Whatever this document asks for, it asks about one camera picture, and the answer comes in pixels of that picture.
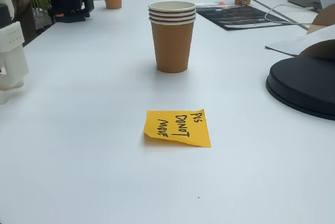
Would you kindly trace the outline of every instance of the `person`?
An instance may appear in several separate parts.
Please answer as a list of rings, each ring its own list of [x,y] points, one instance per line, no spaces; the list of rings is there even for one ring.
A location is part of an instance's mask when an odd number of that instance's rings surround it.
[[[20,22],[25,46],[37,36],[31,0],[12,0],[12,4],[15,11],[13,22]]]

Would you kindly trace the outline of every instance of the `white robot part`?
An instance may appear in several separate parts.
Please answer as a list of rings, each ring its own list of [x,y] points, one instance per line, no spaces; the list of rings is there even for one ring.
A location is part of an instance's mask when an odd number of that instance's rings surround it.
[[[29,73],[22,43],[24,42],[19,22],[0,29],[0,90],[10,89],[20,83]]]

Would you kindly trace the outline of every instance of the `yellow sticky note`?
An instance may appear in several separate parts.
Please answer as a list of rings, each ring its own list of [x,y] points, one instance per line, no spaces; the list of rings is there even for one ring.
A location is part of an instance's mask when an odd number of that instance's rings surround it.
[[[151,138],[211,147],[204,110],[148,110],[144,133]]]

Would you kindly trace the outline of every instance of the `black plastic base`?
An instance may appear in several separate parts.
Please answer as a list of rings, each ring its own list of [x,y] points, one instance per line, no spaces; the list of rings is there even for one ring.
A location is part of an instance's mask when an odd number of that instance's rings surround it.
[[[291,58],[274,64],[268,92],[283,104],[319,118],[335,120],[335,62]]]

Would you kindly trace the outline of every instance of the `white table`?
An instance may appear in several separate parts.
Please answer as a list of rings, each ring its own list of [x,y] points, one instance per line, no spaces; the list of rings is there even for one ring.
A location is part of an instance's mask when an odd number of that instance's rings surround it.
[[[265,88],[287,56],[264,45],[306,31],[225,31],[198,16],[188,70],[164,74],[150,2],[96,2],[25,48],[26,85],[0,106],[0,222],[335,223],[334,122]],[[202,108],[212,148],[144,141],[147,109]]]
[[[287,0],[254,0],[264,7],[271,9],[279,4],[290,5],[292,7],[280,6],[275,9],[277,14],[282,15],[290,21],[296,23],[312,23],[315,17],[318,15],[317,12],[307,9],[301,9],[298,5],[289,3]]]

